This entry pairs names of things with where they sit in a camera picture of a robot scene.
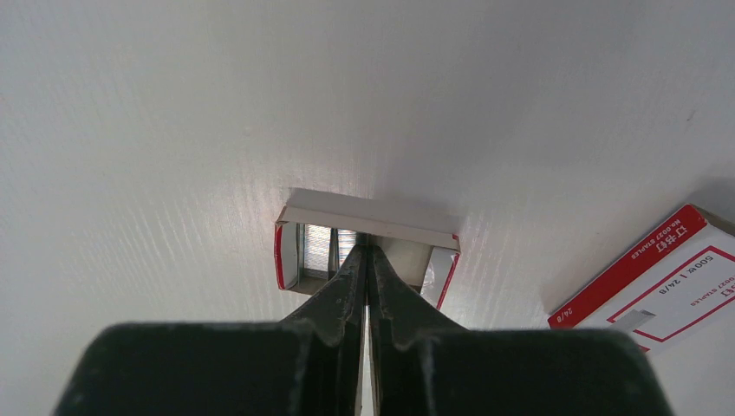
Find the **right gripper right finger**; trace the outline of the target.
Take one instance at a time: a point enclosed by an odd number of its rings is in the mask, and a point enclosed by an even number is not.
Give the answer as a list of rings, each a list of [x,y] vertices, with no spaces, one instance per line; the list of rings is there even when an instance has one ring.
[[[366,251],[378,415],[668,415],[641,349],[605,329],[471,330]]]

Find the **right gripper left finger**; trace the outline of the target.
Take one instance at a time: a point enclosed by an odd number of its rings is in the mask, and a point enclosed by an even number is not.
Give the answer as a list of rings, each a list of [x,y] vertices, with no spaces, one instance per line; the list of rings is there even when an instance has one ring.
[[[125,322],[88,345],[57,415],[357,415],[368,250],[278,322]]]

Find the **staple strip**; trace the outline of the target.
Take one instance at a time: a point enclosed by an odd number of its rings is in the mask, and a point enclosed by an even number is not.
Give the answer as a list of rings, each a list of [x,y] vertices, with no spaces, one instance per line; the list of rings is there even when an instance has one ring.
[[[356,231],[338,229],[336,236],[338,267],[341,268],[357,243],[358,233]]]
[[[331,229],[320,225],[303,226],[303,266],[314,273],[328,273]]]

